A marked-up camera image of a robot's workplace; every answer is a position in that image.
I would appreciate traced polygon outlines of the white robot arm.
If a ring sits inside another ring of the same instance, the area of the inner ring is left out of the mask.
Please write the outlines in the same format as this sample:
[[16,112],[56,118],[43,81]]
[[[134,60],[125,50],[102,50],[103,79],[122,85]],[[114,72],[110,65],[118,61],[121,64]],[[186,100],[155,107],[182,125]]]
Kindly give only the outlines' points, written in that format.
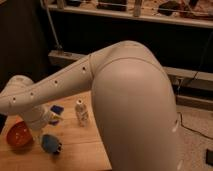
[[171,82],[143,44],[121,41],[86,55],[35,83],[12,77],[0,92],[0,113],[45,127],[47,102],[91,93],[92,110],[113,171],[181,171],[178,113]]

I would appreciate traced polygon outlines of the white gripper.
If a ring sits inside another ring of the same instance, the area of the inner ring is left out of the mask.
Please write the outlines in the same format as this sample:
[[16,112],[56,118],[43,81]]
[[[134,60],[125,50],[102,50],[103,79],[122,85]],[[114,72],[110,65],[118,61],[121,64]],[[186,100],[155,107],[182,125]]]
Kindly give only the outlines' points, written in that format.
[[38,131],[50,124],[49,121],[52,116],[50,108],[51,107],[39,105],[21,113],[20,117],[31,130]]

